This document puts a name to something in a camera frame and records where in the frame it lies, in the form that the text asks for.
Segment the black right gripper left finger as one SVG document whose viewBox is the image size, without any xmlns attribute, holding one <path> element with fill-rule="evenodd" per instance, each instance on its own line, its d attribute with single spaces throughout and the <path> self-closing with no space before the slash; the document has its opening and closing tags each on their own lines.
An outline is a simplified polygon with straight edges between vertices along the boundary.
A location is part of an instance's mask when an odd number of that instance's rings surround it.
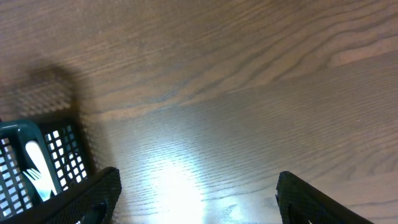
<svg viewBox="0 0 398 224">
<path fill-rule="evenodd" d="M 1 224 L 111 223 L 121 190 L 119 169 L 107 167 Z"/>
</svg>

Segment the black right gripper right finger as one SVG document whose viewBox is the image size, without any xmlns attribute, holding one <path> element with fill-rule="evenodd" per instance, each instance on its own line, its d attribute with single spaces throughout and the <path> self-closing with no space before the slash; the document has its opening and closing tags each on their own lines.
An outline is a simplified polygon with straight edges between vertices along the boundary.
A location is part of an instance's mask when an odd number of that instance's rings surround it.
<svg viewBox="0 0 398 224">
<path fill-rule="evenodd" d="M 276 190 L 283 224 L 372 224 L 289 171 L 279 174 Z"/>
</svg>

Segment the white plastic fork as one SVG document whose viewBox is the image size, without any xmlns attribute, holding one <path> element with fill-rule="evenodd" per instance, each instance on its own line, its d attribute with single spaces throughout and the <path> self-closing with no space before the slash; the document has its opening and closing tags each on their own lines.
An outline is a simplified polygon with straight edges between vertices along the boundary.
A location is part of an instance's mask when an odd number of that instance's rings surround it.
<svg viewBox="0 0 398 224">
<path fill-rule="evenodd" d="M 23 171 L 23 174 L 33 184 L 41 200 L 46 202 L 51 198 L 51 194 L 57 195 L 57 191 L 44 155 L 36 141 L 27 142 L 25 144 L 25 150 L 34 163 L 35 168 L 28 168 L 26 171 Z"/>
</svg>

